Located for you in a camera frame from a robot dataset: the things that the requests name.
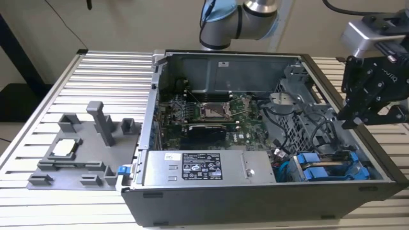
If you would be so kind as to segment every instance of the wire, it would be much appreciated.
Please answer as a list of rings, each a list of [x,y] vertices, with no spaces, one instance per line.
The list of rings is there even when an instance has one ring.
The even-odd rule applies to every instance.
[[[194,100],[197,101],[197,103],[200,104],[200,101],[197,100],[197,98],[194,97],[194,95],[190,93],[189,90],[186,90],[186,92],[192,95],[192,97],[194,98]]]
[[[294,113],[294,111],[292,111],[292,112],[289,112],[289,113],[286,113],[286,114],[282,114],[282,113],[277,113],[277,112],[272,111],[272,109],[268,108],[268,107],[264,107],[264,108],[268,110],[268,112],[269,112],[270,114],[277,115],[277,116],[288,116],[288,115],[292,115],[292,114]]]
[[[344,10],[344,9],[340,9],[337,7],[334,7],[329,2],[328,0],[322,0],[325,6],[332,10],[332,11],[336,11],[337,13],[341,13],[341,14],[348,14],[348,15],[356,15],[356,16],[365,16],[365,15],[369,15],[369,14],[374,14],[374,13],[381,13],[381,12],[361,12],[361,11],[349,11],[349,10]]]
[[[337,136],[337,133],[336,133],[336,131],[334,131],[334,125],[333,125],[332,121],[329,121],[329,120],[322,121],[322,122],[316,126],[316,128],[314,128],[314,130],[313,130],[313,132],[312,132],[312,137],[310,137],[310,139],[309,139],[309,143],[310,143],[313,149],[317,151],[318,154],[321,154],[321,151],[320,151],[320,149],[318,149],[318,146],[314,145],[313,139],[314,139],[314,136],[316,136],[316,134],[317,134],[318,129],[320,129],[325,124],[329,124],[329,125],[330,125],[332,133],[333,133],[333,136],[334,136],[333,139],[338,141],[338,136]]]
[[[200,41],[201,36],[202,36],[202,31],[204,31],[204,27],[205,27],[205,24],[206,24],[206,19],[208,19],[209,15],[213,11],[214,5],[216,5],[216,0],[212,1],[212,3],[209,4],[209,7],[206,8],[206,11],[205,11],[204,22],[201,23],[201,26],[200,26],[198,41]]]
[[[205,0],[204,0],[204,5],[202,5],[202,10],[200,12],[200,20],[198,20],[198,27],[202,27],[202,14],[204,14],[204,10],[205,10]]]
[[[284,128],[270,117],[269,117],[266,108],[262,109],[262,112],[264,112],[264,114],[265,114],[268,120],[270,121],[270,123],[273,123],[273,124],[274,124],[280,129],[282,129],[282,131],[284,131],[285,139],[284,139],[284,142],[282,142],[282,144],[281,144],[281,149],[282,149],[284,151],[288,152],[288,150],[285,149],[285,144],[286,144],[286,142],[288,142],[288,131],[286,131],[286,129],[285,129],[285,128]]]
[[[52,7],[52,5],[49,4],[48,0],[44,0],[44,2],[48,4],[48,6],[52,8],[53,12],[56,13],[56,15],[59,16],[61,22],[64,23],[67,29],[71,31],[71,33],[77,37],[79,41],[83,43],[83,45],[85,46],[85,48],[88,49],[85,43],[83,42],[83,40],[80,39],[80,37],[77,36],[77,34],[72,31],[72,29],[68,27],[64,19],[61,18],[60,14],[57,13],[56,9]]]
[[[178,103],[176,103],[176,102],[165,102],[165,103],[161,103],[161,104],[176,104],[177,106],[178,106],[178,108],[180,108],[180,111],[181,111],[181,116],[184,117],[184,107],[178,104]]]
[[[0,138],[0,140],[5,141],[5,142],[8,142],[8,143],[12,143],[11,140],[7,140],[7,139],[4,139],[4,138]]]

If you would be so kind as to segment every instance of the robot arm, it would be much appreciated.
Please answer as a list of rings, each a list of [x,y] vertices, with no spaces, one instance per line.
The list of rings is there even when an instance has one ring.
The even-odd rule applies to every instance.
[[[364,16],[349,22],[341,37],[353,50],[342,81],[345,106],[337,116],[345,120],[342,128],[409,122],[409,8],[397,13],[357,12],[322,2],[338,13]],[[246,0],[241,6],[236,0],[206,0],[200,43],[206,50],[222,50],[232,39],[258,40],[272,34],[277,21],[276,0]],[[388,114],[380,115],[393,102]]]
[[[341,90],[346,94],[338,120],[342,128],[360,123],[382,125],[409,122],[409,17],[397,13],[373,13],[352,21],[341,36],[352,48],[346,59]],[[386,114],[378,114],[390,105]]]
[[[201,15],[200,43],[206,50],[222,50],[232,39],[258,40],[272,34],[277,25],[276,0],[205,1]]]

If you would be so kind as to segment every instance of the slotted metal surface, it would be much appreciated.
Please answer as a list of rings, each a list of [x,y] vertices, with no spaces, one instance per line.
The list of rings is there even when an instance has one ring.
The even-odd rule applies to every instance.
[[[334,58],[314,58],[314,61],[340,89],[342,64]],[[19,226],[17,229],[31,230],[142,229],[133,223],[133,217],[117,192],[29,191],[25,185],[60,130],[56,122],[61,114],[76,112],[80,120],[90,120],[83,109],[88,101],[100,100],[105,104],[104,112],[110,114],[114,121],[132,117],[141,122],[146,103],[144,93],[149,87],[150,76],[148,53],[89,52],[73,61],[72,68],[56,83],[55,95],[45,100],[49,103],[40,105],[39,115],[29,120],[0,157],[0,163],[5,162],[0,169],[0,227],[15,229]],[[408,130],[402,125],[368,128],[409,177]],[[404,190],[386,201],[366,203],[337,221],[188,226],[184,229],[408,230],[408,216],[409,190]]]

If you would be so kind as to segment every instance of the black cable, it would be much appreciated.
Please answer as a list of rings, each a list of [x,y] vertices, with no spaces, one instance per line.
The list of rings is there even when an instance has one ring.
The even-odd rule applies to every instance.
[[[4,138],[0,138],[0,140],[3,140],[3,141],[5,141],[5,142],[12,143],[12,141],[11,141],[11,140],[7,140],[7,139],[4,139]]]
[[[200,26],[200,32],[198,32],[198,41],[200,41],[200,38],[202,36],[202,31],[204,31],[204,27],[205,27],[205,24],[206,24],[206,19],[213,11],[213,8],[214,8],[214,4],[216,4],[216,0],[212,1],[212,3],[209,4],[209,7],[205,11],[205,15],[204,15],[204,23],[201,23],[201,26]]]
[[[198,20],[198,27],[202,27],[202,14],[204,14],[204,9],[205,9],[205,1],[204,0],[204,5],[202,5],[202,10],[200,11],[200,20]]]
[[[336,133],[336,130],[334,130],[334,125],[333,125],[332,121],[329,121],[329,120],[322,121],[322,122],[316,126],[316,128],[314,128],[314,130],[313,130],[313,132],[312,132],[312,137],[310,137],[310,139],[309,139],[309,143],[310,143],[313,149],[317,151],[318,154],[321,154],[321,151],[320,151],[320,149],[318,149],[318,146],[314,145],[313,140],[314,140],[314,136],[316,136],[316,134],[317,134],[318,129],[320,129],[325,124],[329,124],[329,125],[330,125],[332,133],[333,133],[333,136],[334,136],[333,139],[334,139],[336,141],[338,141],[338,136],[337,136],[337,133]]]
[[[282,142],[282,144],[281,144],[281,149],[282,149],[284,151],[288,152],[288,150],[285,149],[285,144],[286,144],[286,142],[288,142],[288,131],[286,131],[286,129],[285,129],[285,128],[284,128],[270,117],[269,117],[266,108],[262,109],[262,112],[264,112],[264,115],[266,116],[268,120],[270,121],[270,123],[273,123],[273,125],[277,126],[280,129],[282,129],[282,131],[284,131],[285,139],[284,139],[284,142]]]
[[[56,13],[56,15],[59,16],[59,18],[60,18],[61,22],[64,23],[67,29],[68,29],[68,30],[71,31],[71,33],[77,37],[79,41],[83,43],[83,45],[84,45],[85,48],[88,49],[85,43],[83,42],[83,40],[80,39],[80,37],[77,36],[77,34],[72,31],[72,29],[68,27],[68,25],[67,25],[64,19],[61,18],[61,16],[60,16],[60,14],[57,13],[56,9],[55,9],[55,8],[52,7],[52,5],[49,4],[48,0],[44,0],[44,1],[45,1],[45,3],[48,4],[48,6],[52,8],[52,10],[53,10],[53,12]]]
[[[365,16],[365,15],[369,15],[369,14],[374,14],[374,13],[381,13],[381,12],[361,12],[361,11],[349,11],[349,10],[344,10],[344,9],[340,9],[337,7],[334,7],[329,2],[328,0],[322,0],[325,6],[332,10],[332,11],[336,11],[337,13],[341,13],[341,14],[348,14],[348,15],[356,15],[356,16]]]
[[[272,111],[272,109],[268,108],[268,107],[262,107],[262,108],[265,108],[270,114],[277,115],[277,116],[288,116],[288,115],[292,115],[294,113],[294,111],[292,111],[286,114],[282,114],[282,113],[277,113],[277,112]]]

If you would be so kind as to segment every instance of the warning label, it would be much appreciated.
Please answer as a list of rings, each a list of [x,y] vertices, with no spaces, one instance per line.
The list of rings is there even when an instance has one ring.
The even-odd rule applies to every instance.
[[[220,153],[182,154],[184,180],[222,180]]]

